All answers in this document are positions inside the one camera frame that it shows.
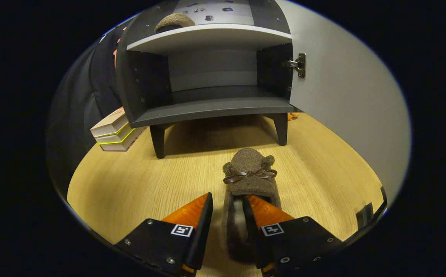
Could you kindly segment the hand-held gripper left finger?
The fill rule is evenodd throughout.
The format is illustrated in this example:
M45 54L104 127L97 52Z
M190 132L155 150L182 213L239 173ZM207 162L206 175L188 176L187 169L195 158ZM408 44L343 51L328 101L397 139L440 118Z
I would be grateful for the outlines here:
M151 270L154 277L195 277L205 255L213 214L211 193L164 219L145 219L115 248Z

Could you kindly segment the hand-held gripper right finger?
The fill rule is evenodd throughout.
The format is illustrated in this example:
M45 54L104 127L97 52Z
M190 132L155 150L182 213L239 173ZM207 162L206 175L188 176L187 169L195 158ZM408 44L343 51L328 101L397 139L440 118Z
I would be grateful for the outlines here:
M309 216L294 218L253 195L242 197L255 266L264 277L308 277L342 240Z

